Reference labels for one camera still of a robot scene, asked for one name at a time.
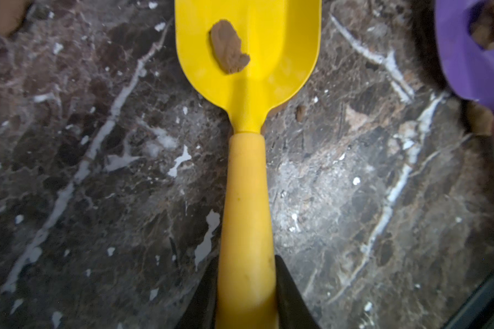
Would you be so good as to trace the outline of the purple round trowel pink handle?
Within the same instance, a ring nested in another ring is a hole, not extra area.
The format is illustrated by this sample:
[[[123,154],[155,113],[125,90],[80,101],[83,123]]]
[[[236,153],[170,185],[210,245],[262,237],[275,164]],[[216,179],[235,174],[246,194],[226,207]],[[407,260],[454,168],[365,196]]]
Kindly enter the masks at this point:
[[[484,1],[475,0],[436,0],[434,28],[448,85],[457,96],[476,101],[494,114],[494,49],[482,49],[469,32],[483,5]]]

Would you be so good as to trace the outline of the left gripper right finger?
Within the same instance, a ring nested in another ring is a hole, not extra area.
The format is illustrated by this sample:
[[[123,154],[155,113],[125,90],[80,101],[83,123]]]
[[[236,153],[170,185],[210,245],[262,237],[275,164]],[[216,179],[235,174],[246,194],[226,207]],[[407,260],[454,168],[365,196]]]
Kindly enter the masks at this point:
[[[319,329],[284,260],[275,256],[277,308],[282,329]]]

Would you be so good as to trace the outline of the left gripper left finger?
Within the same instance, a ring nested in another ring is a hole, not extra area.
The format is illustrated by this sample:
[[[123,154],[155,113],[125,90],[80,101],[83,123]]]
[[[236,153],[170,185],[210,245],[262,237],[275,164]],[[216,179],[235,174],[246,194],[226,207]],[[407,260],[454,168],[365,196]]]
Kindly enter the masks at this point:
[[[214,329],[218,295],[218,257],[212,259],[175,329]]]

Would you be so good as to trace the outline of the yellow shovel blue tip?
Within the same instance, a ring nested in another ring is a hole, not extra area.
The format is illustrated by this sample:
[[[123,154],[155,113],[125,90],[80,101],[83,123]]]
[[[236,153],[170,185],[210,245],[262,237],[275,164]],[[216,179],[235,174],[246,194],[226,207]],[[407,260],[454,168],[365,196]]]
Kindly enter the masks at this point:
[[[176,51],[190,84],[224,110],[229,140],[215,328],[280,328],[268,195],[269,113],[316,66],[320,1],[176,1]]]

